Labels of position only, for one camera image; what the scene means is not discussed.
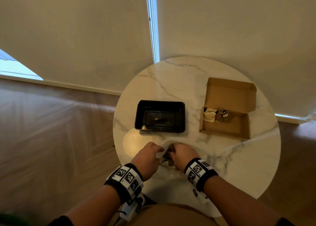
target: white marble tabletop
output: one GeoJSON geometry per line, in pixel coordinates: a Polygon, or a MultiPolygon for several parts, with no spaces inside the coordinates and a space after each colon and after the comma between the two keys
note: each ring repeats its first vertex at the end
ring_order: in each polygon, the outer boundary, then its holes
{"type": "MultiPolygon", "coordinates": [[[[277,119],[263,93],[257,88],[257,108],[249,113],[250,140],[238,140],[199,132],[200,109],[204,105],[209,77],[251,82],[232,67],[201,57],[177,57],[160,61],[140,72],[122,93],[114,114],[113,136],[121,164],[149,141],[156,144],[181,137],[201,158],[237,188],[258,198],[269,186],[277,170],[281,139],[277,119]],[[186,129],[181,134],[144,133],[134,128],[140,100],[182,101],[186,129]]],[[[220,216],[209,200],[197,200],[184,175],[159,166],[144,183],[143,193],[158,203],[187,204],[208,216],[220,216]]]]}

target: hand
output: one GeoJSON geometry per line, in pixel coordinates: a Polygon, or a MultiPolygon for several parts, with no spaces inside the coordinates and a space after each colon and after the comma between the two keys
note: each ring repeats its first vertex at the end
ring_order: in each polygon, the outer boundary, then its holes
{"type": "Polygon", "coordinates": [[[190,145],[184,143],[175,143],[175,152],[171,152],[170,155],[174,161],[174,164],[184,172],[187,164],[194,158],[199,158],[198,153],[190,145]]]}
{"type": "Polygon", "coordinates": [[[132,159],[131,164],[134,164],[138,171],[142,174],[143,180],[147,181],[157,171],[159,159],[156,158],[156,153],[163,152],[165,149],[155,144],[154,142],[147,143],[132,159]]]}

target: black rectangular container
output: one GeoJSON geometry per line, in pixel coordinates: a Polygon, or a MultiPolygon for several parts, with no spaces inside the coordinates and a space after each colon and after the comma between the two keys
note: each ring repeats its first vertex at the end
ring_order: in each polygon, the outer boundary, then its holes
{"type": "Polygon", "coordinates": [[[135,128],[142,131],[183,133],[185,105],[183,102],[140,100],[135,128]]]}

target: open cardboard box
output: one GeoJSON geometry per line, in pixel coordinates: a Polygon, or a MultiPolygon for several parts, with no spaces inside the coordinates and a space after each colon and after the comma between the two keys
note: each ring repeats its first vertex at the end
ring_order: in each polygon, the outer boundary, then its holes
{"type": "Polygon", "coordinates": [[[206,87],[205,103],[201,109],[200,132],[250,139],[248,113],[256,109],[256,86],[247,82],[209,78],[206,87]],[[232,112],[230,122],[216,124],[203,120],[203,113],[208,107],[232,112]]]}

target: black sleeve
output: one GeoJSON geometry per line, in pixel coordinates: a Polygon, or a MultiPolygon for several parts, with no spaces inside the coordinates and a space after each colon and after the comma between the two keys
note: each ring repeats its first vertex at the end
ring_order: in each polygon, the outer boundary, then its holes
{"type": "Polygon", "coordinates": [[[292,224],[289,220],[287,220],[286,218],[280,218],[280,220],[278,221],[278,223],[276,224],[276,226],[295,226],[294,224],[292,224]]]}
{"type": "Polygon", "coordinates": [[[72,221],[65,215],[54,219],[48,226],[74,226],[72,221]]]}

